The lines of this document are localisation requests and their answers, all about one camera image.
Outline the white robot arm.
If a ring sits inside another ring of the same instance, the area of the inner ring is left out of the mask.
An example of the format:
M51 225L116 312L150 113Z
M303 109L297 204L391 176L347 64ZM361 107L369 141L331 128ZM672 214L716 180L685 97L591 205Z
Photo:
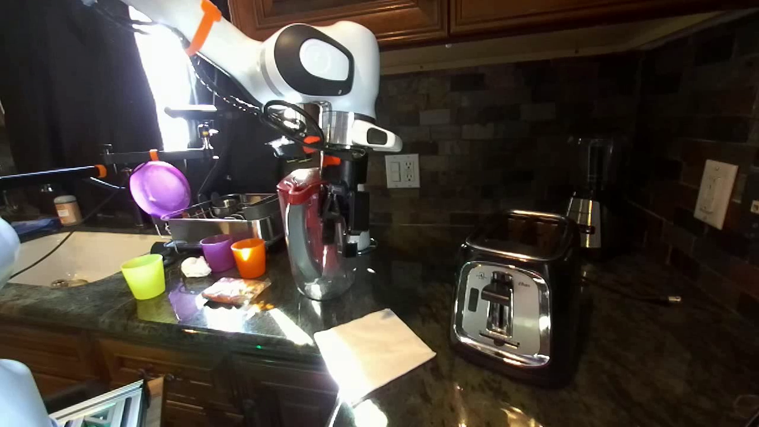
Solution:
M189 56L226 72L243 104L306 152L398 152L402 136L376 121L380 44L357 21L284 23L253 39L211 0L123 0L174 31Z

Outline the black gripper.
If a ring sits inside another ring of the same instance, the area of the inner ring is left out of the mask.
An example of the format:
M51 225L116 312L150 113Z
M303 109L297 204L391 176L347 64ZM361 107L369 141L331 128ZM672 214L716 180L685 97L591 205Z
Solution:
M366 231L371 227L369 157L364 152L325 154L321 173L327 231Z

